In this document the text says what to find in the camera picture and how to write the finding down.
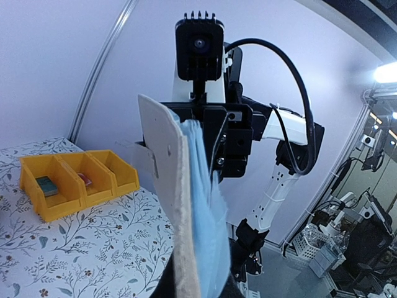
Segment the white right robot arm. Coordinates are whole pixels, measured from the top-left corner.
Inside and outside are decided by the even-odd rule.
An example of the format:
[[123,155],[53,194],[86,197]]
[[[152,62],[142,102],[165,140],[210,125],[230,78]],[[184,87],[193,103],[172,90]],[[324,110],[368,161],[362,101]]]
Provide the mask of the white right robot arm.
[[[272,50],[288,66],[303,100],[303,115],[243,96],[241,46],[247,44]],[[172,102],[138,98],[142,146],[161,204],[181,239],[189,240],[180,246],[174,266],[190,258],[198,278],[215,279],[221,277],[216,256],[239,270],[260,250],[290,188],[313,169],[324,128],[313,120],[298,70],[274,44],[258,38],[221,44],[197,35],[177,42],[176,53]],[[218,185],[224,178],[243,176],[252,142],[267,138],[279,143],[275,173],[265,192],[268,202],[241,221],[237,246],[229,249]]]

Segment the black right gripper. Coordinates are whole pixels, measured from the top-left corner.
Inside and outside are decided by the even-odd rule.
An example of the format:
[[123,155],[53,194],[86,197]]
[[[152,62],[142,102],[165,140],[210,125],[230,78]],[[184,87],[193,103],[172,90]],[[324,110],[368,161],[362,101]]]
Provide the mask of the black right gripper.
[[201,128],[201,160],[209,174],[245,174],[252,142],[260,140],[267,115],[247,101],[232,103],[142,101],[141,126],[154,155],[156,177],[166,179],[183,165],[181,137],[188,125]]

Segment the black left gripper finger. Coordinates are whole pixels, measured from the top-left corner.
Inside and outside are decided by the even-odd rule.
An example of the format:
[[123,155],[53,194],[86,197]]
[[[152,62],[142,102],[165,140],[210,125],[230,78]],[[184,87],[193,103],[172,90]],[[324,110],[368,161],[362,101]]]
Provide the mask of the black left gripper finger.
[[200,270],[193,254],[174,250],[151,297],[243,297],[236,282],[227,273],[221,273],[221,281],[212,281],[216,272]]

